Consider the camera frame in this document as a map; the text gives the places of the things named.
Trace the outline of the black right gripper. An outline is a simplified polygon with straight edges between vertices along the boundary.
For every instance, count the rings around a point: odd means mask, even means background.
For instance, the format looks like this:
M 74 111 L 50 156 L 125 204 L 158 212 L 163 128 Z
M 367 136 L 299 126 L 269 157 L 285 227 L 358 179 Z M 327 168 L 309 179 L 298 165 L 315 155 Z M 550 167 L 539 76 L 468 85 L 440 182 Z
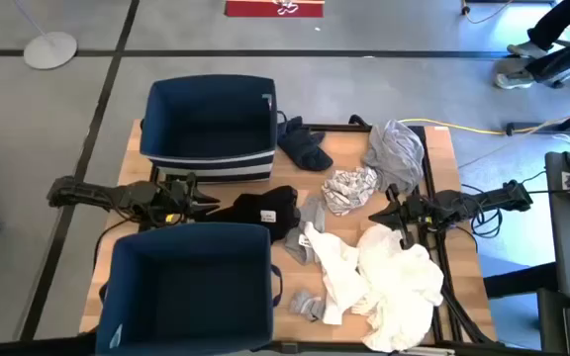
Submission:
M 411 194 L 403 202 L 396 184 L 391 184 L 386 191 L 389 204 L 383 210 L 371 215 L 369 219 L 392 230 L 399 230 L 402 237 L 400 246 L 408 250 L 417 242 L 427 243 L 426 233 L 438 233 L 432 216 L 430 201 L 420 194 Z

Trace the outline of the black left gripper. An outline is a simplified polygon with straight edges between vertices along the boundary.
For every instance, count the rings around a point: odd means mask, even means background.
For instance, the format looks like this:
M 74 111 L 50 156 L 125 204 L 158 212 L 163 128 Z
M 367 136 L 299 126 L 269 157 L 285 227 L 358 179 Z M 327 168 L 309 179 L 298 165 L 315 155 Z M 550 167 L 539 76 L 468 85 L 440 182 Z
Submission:
M 154 182 L 154 187 L 156 193 L 148 208 L 148 217 L 155 227 L 187 223 L 190 219 L 202 222 L 219 208 L 216 205 L 219 199 L 197 190 L 194 173 L 189 173 L 185 181 Z

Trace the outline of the black garment with label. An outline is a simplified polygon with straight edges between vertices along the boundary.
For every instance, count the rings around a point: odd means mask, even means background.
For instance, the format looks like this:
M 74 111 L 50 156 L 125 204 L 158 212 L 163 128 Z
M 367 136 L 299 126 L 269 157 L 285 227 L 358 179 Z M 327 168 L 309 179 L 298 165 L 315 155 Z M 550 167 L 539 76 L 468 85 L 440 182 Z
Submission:
M 298 192 L 291 186 L 280 186 L 263 194 L 241 194 L 225 209 L 204 217 L 208 223 L 250 223 L 266 227 L 270 241 L 284 239 L 299 225 Z

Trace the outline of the white grey patterned garment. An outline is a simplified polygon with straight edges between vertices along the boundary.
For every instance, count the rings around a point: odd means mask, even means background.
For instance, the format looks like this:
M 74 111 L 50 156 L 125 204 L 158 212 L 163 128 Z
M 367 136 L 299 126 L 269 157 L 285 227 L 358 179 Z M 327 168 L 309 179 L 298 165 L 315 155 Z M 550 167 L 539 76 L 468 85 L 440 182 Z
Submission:
M 322 185 L 326 205 L 336 216 L 363 207 L 379 187 L 377 173 L 370 167 L 336 170 Z

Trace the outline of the light grey shirt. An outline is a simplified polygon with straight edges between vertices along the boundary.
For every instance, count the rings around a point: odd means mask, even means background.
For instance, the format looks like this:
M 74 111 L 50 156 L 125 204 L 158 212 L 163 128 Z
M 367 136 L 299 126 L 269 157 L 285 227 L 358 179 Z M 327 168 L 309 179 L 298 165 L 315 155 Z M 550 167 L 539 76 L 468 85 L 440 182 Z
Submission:
M 365 166 L 377 175 L 377 190 L 396 185 L 402 194 L 411 193 L 424 178 L 425 149 L 421 139 L 399 121 L 390 120 L 371 128 Z

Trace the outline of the long white garment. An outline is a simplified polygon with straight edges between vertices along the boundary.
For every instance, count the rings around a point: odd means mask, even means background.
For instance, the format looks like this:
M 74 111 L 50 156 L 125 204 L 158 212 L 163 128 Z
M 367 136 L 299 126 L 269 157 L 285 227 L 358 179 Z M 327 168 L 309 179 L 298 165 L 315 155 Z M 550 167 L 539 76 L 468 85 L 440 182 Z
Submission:
M 369 292 L 367 282 L 356 271 L 359 251 L 335 234 L 319 232 L 311 222 L 305 223 L 304 235 L 323 268 L 327 294 L 322 321 L 341 325 L 343 314 Z

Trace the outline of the large white garment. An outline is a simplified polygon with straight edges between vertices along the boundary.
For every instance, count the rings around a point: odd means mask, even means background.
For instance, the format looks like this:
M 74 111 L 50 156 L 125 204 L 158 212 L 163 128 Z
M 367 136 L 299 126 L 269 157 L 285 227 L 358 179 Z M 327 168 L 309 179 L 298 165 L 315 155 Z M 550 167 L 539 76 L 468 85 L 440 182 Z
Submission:
M 376 224 L 362 234 L 357 270 L 369 292 L 351 311 L 367 317 L 362 342 L 391 353 L 415 347 L 430 330 L 433 310 L 443 301 L 443 274 L 420 244 L 401 246 L 402 234 Z

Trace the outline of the grey garment with label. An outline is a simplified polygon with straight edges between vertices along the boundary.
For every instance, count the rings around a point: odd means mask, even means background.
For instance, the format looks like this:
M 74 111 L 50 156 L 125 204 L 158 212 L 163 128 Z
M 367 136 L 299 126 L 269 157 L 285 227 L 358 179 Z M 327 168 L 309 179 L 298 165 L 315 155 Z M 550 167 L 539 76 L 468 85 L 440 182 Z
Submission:
M 300 221 L 296 227 L 289 230 L 285 237 L 285 249 L 300 264 L 307 265 L 319 262 L 319 258 L 308 242 L 302 242 L 305 237 L 304 227 L 311 223 L 318 232 L 326 229 L 326 213 L 324 199 L 320 196 L 309 196 L 299 208 Z

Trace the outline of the navy blue garment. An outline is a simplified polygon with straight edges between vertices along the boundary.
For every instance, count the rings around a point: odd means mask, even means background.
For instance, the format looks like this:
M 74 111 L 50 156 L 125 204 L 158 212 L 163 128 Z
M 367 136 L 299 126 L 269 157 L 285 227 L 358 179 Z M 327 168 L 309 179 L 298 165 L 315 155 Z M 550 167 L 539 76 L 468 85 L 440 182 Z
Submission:
M 278 124 L 278 146 L 302 170 L 321 172 L 333 166 L 331 157 L 321 149 L 325 136 L 323 132 L 314 133 L 304 128 L 301 117 L 285 117 Z

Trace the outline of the pale striped knit sock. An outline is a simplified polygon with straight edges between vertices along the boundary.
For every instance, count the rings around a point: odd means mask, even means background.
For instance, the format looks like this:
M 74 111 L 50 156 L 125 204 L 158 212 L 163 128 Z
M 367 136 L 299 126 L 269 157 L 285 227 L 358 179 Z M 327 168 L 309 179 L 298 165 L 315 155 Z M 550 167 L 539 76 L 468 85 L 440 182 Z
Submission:
M 324 317 L 326 305 L 320 296 L 312 295 L 307 290 L 297 292 L 289 305 L 289 312 L 315 322 Z

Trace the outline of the navy white striped fabric bin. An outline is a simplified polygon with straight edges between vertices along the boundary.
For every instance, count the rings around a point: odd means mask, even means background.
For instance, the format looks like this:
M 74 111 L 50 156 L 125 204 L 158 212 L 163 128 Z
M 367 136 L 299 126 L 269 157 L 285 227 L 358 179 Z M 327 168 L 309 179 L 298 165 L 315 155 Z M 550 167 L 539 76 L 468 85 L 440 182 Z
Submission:
M 213 356 L 271 342 L 280 297 L 267 228 L 188 223 L 114 245 L 95 350 Z
M 275 82 L 239 74 L 155 81 L 141 130 L 140 154 L 166 175 L 267 180 L 277 146 Z

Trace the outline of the black desk beam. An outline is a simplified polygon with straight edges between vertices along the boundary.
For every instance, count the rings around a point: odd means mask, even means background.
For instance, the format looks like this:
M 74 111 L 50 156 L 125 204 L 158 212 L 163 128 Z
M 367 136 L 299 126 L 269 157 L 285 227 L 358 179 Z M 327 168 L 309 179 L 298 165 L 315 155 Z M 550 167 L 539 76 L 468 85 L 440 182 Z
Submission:
M 539 289 L 560 291 L 555 262 L 486 277 L 483 282 L 489 299 L 534 293 Z

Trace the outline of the red box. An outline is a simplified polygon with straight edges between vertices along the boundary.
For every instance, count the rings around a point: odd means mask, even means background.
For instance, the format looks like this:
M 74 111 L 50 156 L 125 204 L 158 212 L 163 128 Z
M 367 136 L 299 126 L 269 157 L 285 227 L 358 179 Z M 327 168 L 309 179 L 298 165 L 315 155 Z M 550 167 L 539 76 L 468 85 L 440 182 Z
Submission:
M 226 0 L 225 14 L 240 18 L 322 18 L 326 0 Z

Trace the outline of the white round stand base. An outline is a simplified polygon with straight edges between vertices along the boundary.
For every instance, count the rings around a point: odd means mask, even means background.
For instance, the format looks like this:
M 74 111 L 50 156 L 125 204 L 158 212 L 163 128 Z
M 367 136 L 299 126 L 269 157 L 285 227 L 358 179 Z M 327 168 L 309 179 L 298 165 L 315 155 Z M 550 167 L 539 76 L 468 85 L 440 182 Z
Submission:
M 24 18 L 39 32 L 24 48 L 25 63 L 37 70 L 59 68 L 72 60 L 78 51 L 75 37 L 65 32 L 46 32 L 27 12 L 21 0 L 13 0 Z

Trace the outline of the person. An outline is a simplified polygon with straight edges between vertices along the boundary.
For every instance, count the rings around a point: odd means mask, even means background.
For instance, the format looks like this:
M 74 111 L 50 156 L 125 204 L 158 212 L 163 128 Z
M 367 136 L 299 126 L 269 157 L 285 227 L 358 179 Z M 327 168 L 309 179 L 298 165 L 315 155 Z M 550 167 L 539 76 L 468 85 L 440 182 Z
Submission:
M 568 26 L 570 26 L 570 0 L 562 0 L 534 27 L 527 30 L 527 42 L 507 46 L 510 54 L 530 57 L 531 62 L 518 71 L 497 73 L 494 79 L 495 85 L 506 90 L 526 89 L 534 83 L 570 69 L 570 46 L 549 53 L 554 42 Z

